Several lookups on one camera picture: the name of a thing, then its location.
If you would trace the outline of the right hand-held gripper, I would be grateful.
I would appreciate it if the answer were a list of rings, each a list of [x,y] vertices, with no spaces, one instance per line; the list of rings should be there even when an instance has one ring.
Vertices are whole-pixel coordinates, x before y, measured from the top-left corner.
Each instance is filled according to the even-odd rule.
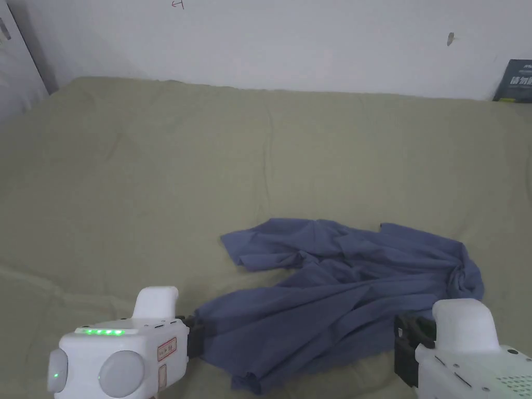
[[[531,398],[531,357],[499,343],[483,303],[440,300],[432,314],[394,318],[394,372],[417,398]]]

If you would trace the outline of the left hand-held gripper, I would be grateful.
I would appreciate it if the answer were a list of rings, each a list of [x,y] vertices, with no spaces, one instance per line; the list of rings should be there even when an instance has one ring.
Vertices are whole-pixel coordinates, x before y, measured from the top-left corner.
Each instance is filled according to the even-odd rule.
[[[49,356],[54,398],[157,398],[204,352],[205,325],[176,315],[174,286],[142,289],[129,318],[84,325]]]

